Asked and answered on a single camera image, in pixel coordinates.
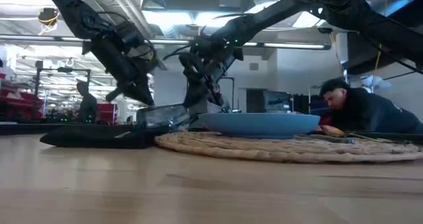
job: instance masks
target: clear container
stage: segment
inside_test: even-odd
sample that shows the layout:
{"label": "clear container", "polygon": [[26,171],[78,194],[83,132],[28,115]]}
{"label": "clear container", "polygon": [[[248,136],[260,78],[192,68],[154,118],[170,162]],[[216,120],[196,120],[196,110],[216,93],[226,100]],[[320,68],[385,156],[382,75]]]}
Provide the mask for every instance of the clear container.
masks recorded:
{"label": "clear container", "polygon": [[186,130],[190,115],[182,104],[142,108],[137,111],[137,126],[141,128],[169,127],[170,131]]}

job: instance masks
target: blue bowl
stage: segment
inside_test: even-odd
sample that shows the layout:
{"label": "blue bowl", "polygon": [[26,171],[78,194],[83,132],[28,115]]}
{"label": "blue bowl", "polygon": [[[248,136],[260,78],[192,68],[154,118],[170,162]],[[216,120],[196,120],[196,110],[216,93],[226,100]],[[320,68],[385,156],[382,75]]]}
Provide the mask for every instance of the blue bowl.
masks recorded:
{"label": "blue bowl", "polygon": [[320,117],[281,113],[201,114],[200,122],[211,131],[249,138],[287,139],[313,131]]}

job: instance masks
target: hand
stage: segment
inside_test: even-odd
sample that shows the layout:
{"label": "hand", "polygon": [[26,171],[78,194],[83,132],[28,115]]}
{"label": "hand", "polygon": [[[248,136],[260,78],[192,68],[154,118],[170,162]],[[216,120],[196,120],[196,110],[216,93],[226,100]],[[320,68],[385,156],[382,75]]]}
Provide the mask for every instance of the hand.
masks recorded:
{"label": "hand", "polygon": [[320,128],[327,135],[333,135],[333,136],[344,136],[345,135],[345,133],[343,131],[341,131],[340,129],[329,126],[329,125],[321,125]]}

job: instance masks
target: dark hair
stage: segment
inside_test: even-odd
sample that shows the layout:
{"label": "dark hair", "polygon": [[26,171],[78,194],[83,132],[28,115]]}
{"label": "dark hair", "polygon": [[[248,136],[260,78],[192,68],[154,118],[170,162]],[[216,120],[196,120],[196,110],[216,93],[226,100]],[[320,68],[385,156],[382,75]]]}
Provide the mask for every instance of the dark hair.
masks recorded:
{"label": "dark hair", "polygon": [[325,95],[325,93],[331,92],[335,89],[346,89],[346,90],[348,90],[349,88],[350,88],[350,86],[348,85],[348,83],[346,83],[342,79],[331,79],[331,80],[326,81],[322,85],[322,88],[320,89],[320,96],[323,96],[323,95]]}
{"label": "dark hair", "polygon": [[88,87],[89,87],[89,85],[88,85],[88,83],[87,83],[87,82],[84,82],[84,81],[79,81],[79,82],[77,83],[77,88],[84,88],[84,89],[88,89]]}

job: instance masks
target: fluorescent light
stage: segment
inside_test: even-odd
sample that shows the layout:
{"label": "fluorescent light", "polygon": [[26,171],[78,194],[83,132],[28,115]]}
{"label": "fluorescent light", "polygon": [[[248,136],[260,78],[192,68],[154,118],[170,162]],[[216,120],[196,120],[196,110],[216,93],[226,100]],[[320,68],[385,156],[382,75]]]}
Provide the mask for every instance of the fluorescent light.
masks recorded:
{"label": "fluorescent light", "polygon": [[82,39],[79,38],[73,38],[73,37],[62,37],[61,38],[64,41],[69,41],[69,42],[82,42]]}
{"label": "fluorescent light", "polygon": [[315,26],[319,20],[319,18],[309,12],[302,12],[292,26],[296,28],[309,28]]}
{"label": "fluorescent light", "polygon": [[152,39],[150,40],[153,44],[170,44],[170,45],[188,45],[189,40],[166,40],[166,39]]}
{"label": "fluorescent light", "polygon": [[15,36],[15,35],[1,35],[0,39],[6,40],[54,40],[53,36]]}
{"label": "fluorescent light", "polygon": [[324,45],[312,44],[286,44],[286,43],[264,43],[264,47],[270,48],[291,48],[291,49],[323,49]]}
{"label": "fluorescent light", "polygon": [[143,11],[143,14],[148,23],[160,27],[192,24],[192,18],[188,13]]}
{"label": "fluorescent light", "polygon": [[196,20],[194,21],[194,24],[197,24],[199,26],[220,28],[222,26],[225,26],[225,24],[229,22],[230,20],[239,17],[239,16],[233,16],[233,17],[223,17],[220,19],[214,19],[215,17],[220,17],[220,16],[228,15],[228,14],[230,13],[218,13],[218,12],[199,13],[198,16],[196,17]]}
{"label": "fluorescent light", "polygon": [[247,42],[244,44],[244,46],[257,46],[258,43],[257,42]]}

